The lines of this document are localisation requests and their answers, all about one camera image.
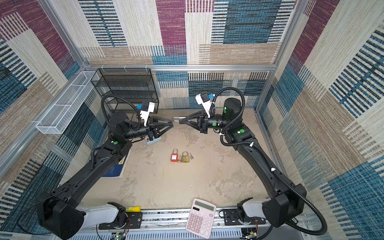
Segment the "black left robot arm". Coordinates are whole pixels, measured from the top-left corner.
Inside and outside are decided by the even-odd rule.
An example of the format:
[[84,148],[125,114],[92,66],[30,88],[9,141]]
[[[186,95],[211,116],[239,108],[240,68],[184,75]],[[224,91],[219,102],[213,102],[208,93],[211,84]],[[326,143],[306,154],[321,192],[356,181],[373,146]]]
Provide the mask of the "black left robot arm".
[[142,104],[140,108],[125,98],[120,98],[130,105],[137,115],[130,120],[125,112],[114,112],[106,116],[109,135],[105,142],[92,149],[90,161],[73,177],[52,192],[41,192],[36,203],[25,210],[17,219],[17,226],[26,234],[20,223],[23,216],[34,211],[38,224],[44,228],[45,235],[54,234],[62,240],[68,240],[79,230],[93,225],[110,224],[113,228],[124,229],[128,224],[126,208],[115,202],[102,206],[81,208],[81,200],[94,184],[123,157],[129,154],[134,143],[148,138],[159,139],[173,127],[172,120],[150,117],[154,103]]

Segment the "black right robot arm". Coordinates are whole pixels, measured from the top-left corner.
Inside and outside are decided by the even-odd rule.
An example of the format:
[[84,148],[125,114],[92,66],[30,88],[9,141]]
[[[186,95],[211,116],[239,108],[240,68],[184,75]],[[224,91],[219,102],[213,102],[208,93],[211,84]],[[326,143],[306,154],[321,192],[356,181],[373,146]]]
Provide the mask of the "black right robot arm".
[[[237,88],[226,87],[216,94],[206,92],[195,96],[203,110],[179,120],[200,133],[207,134],[214,129],[220,136],[221,144],[232,147],[253,168],[267,190],[269,199],[262,203],[261,210],[272,227],[284,224],[304,234],[324,235],[328,230],[327,222],[321,212],[306,198],[307,191],[303,185],[295,185],[272,162],[261,148],[253,132],[243,123],[246,106],[244,94]],[[318,217],[321,227],[308,230],[298,226],[296,216],[304,206],[308,206]]]

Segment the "pink calculator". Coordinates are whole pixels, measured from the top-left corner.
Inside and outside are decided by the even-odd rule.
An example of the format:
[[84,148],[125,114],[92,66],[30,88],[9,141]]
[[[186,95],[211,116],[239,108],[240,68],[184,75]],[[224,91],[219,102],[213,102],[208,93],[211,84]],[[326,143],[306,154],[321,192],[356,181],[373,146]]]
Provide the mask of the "pink calculator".
[[209,239],[214,224],[216,206],[207,201],[194,199],[187,219],[186,231]]

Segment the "blue and white stapler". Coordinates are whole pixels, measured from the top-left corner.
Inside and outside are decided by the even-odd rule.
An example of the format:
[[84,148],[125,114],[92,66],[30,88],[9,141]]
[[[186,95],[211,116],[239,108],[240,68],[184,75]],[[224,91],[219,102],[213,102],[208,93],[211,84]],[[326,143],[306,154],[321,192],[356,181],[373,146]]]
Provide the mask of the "blue and white stapler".
[[162,140],[162,137],[153,138],[152,140],[150,140],[150,138],[146,138],[146,142],[148,146],[153,145],[161,140]]

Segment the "red padlock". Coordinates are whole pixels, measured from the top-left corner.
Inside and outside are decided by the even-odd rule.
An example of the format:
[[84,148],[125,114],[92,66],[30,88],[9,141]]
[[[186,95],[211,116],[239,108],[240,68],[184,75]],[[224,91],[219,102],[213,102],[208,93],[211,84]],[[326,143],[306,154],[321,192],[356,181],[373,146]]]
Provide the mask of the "red padlock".
[[173,149],[172,155],[171,155],[171,162],[178,162],[179,161],[179,154],[178,149]]

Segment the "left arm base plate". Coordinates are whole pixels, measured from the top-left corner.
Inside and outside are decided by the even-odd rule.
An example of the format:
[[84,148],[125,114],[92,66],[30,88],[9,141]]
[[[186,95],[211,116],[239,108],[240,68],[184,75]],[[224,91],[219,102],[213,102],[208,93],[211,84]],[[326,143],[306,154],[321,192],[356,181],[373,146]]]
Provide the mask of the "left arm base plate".
[[127,230],[127,229],[139,229],[142,223],[142,212],[125,212],[123,220],[117,222],[100,224],[99,230]]

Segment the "blue book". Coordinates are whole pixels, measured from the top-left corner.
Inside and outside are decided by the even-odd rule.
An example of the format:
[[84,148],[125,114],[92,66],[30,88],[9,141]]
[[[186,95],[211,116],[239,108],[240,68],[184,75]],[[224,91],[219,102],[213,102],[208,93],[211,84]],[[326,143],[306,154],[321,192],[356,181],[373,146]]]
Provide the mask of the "blue book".
[[131,151],[129,151],[116,165],[110,168],[102,177],[103,178],[121,178],[123,176],[130,154],[131,154]]

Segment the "yellow label block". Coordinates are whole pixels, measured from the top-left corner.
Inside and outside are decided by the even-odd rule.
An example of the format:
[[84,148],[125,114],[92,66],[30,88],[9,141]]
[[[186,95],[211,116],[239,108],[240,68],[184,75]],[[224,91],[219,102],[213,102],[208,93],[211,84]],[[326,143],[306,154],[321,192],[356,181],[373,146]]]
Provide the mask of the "yellow label block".
[[130,206],[130,207],[126,208],[126,212],[128,212],[128,213],[138,213],[140,211],[141,211],[140,206]]

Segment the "brass padlock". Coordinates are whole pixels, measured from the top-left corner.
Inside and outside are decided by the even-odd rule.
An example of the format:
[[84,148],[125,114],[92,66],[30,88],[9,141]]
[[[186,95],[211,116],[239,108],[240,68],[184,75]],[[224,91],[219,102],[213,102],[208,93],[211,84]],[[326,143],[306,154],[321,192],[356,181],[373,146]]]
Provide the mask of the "brass padlock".
[[190,155],[187,151],[184,151],[181,155],[181,162],[182,163],[189,163],[190,162]]

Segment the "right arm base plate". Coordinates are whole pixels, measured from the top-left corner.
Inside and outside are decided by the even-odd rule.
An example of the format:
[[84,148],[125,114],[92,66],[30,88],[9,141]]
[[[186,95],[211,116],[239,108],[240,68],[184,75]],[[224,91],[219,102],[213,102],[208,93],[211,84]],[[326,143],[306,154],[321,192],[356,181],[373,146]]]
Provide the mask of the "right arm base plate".
[[267,221],[264,218],[252,217],[246,218],[243,215],[243,218],[239,215],[239,211],[236,209],[222,209],[219,211],[219,217],[224,220],[225,226],[237,226],[237,225],[265,225]]

